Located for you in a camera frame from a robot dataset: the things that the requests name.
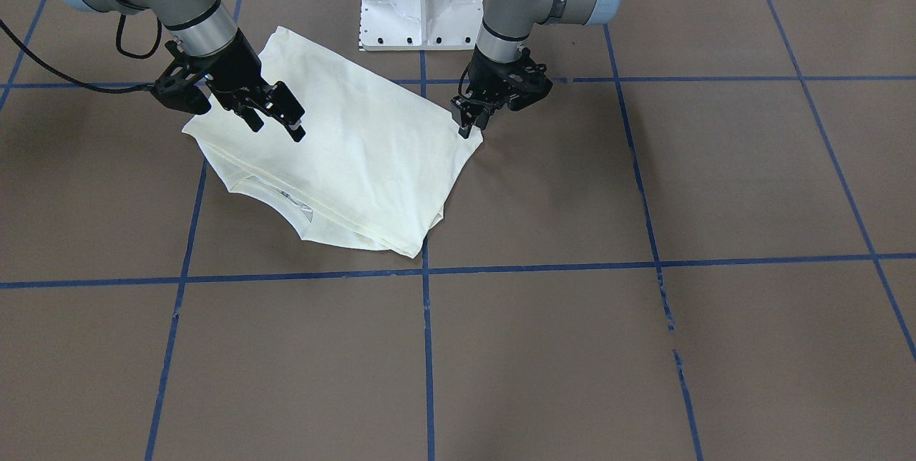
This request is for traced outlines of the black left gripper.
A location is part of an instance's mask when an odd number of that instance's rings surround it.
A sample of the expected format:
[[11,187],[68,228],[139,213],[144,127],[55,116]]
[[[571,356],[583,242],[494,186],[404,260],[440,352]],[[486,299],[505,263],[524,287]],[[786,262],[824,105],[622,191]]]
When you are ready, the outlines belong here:
[[507,64],[513,61],[495,61],[484,54],[480,47],[474,48],[472,59],[465,70],[468,81],[465,96],[455,96],[449,101],[452,119],[458,125],[458,134],[462,138],[470,137],[472,125],[480,130],[487,128],[495,112],[507,106],[508,86],[505,76]]

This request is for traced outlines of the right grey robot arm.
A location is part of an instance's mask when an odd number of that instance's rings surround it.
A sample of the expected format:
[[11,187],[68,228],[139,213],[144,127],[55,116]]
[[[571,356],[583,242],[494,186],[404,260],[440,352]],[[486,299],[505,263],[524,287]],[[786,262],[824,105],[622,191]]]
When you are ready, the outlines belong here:
[[222,0],[62,0],[88,13],[133,15],[150,10],[169,32],[165,47],[172,60],[151,86],[163,106],[191,115],[210,111],[198,87],[206,83],[216,101],[252,131],[268,116],[296,142],[304,138],[300,102],[283,82],[266,82],[261,62]]

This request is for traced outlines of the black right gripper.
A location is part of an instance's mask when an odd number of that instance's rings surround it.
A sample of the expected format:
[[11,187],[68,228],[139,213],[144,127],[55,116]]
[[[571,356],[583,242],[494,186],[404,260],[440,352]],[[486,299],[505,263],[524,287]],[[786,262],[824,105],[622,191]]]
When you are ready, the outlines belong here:
[[258,110],[271,116],[291,136],[300,142],[306,135],[302,128],[305,111],[284,82],[269,85],[261,76],[261,62],[240,28],[233,39],[217,52],[193,56],[184,44],[187,63],[194,76],[210,75],[207,83],[219,103],[238,113],[253,131],[261,131],[264,121]]

